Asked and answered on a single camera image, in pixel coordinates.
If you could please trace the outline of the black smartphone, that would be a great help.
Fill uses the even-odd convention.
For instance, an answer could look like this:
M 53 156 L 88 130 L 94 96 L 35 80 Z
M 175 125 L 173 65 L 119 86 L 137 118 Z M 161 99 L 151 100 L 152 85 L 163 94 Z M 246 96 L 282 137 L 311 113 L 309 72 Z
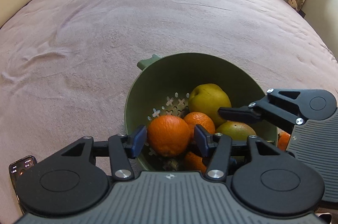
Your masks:
M 33 155 L 28 155 L 9 165 L 9 176 L 11 185 L 13 187 L 22 214 L 25 214 L 26 210 L 22 207 L 17 194 L 17 180 L 26 170 L 29 170 L 35 164 L 37 164 L 36 158 Z

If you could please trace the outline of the mandarin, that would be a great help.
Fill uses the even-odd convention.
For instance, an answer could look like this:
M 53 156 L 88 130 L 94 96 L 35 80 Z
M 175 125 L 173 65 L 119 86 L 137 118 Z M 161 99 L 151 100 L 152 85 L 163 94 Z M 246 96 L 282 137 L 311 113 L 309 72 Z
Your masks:
M 188 124 L 180 117 L 163 115 L 154 119 L 147 128 L 147 141 L 161 156 L 175 157 L 183 153 L 190 142 Z
M 290 140 L 290 134 L 285 131 L 280 131 L 278 133 L 278 141 L 277 141 L 278 148 L 282 151 L 286 151 L 289 140 Z
M 193 152 L 188 152 L 183 160 L 184 169 L 187 171 L 200 171 L 202 174 L 206 172 L 207 167 L 203 164 L 202 158 Z
M 215 133 L 215 125 L 210 117 L 202 112 L 190 112 L 188 113 L 183 120 L 188 124 L 190 129 L 190 141 L 194 140 L 194 128 L 196 125 L 201 125 L 206 131 L 210 134 Z

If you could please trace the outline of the green pear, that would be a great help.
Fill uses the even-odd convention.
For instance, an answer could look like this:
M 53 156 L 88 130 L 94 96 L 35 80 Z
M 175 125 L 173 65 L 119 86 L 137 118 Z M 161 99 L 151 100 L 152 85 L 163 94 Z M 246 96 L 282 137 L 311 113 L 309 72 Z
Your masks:
M 218 110 L 220 107 L 231 108 L 232 104 L 228 95 L 216 84 L 201 84 L 195 87 L 188 99 L 190 112 L 201 112 L 212 119 L 218 127 L 225 119 L 220 117 Z
M 252 127 L 245 123 L 234 121 L 226 121 L 216 129 L 216 132 L 227 135 L 234 141 L 246 141 L 249 135 L 256 135 Z

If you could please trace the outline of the pink bed cover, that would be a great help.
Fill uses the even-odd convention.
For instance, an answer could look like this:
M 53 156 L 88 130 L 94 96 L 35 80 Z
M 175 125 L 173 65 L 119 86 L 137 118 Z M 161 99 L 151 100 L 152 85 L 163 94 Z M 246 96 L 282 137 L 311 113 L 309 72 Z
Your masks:
M 1 28 L 1 222 L 21 215 L 9 164 L 122 132 L 137 62 L 181 52 L 337 93 L 333 53 L 283 0 L 32 0 Z

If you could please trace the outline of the green colander bowl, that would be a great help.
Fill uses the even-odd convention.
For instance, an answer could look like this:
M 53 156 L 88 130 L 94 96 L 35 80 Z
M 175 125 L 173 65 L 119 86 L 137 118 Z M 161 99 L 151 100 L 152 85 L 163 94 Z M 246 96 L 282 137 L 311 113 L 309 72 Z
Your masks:
M 190 93 L 201 84 L 212 83 L 221 87 L 235 108 L 248 105 L 265 95 L 245 71 L 212 55 L 180 53 L 163 58 L 153 55 L 138 62 L 137 66 L 142 72 L 128 93 L 124 111 L 128 135 L 139 125 L 148 126 L 158 116 L 184 118 L 189 112 Z M 266 121 L 249 125 L 259 137 L 276 145 L 276 126 Z M 195 144 L 189 145 L 184 153 L 170 158 L 157 155 L 146 143 L 138 161 L 144 170 L 187 171 L 183 160 L 188 152 L 201 156 Z

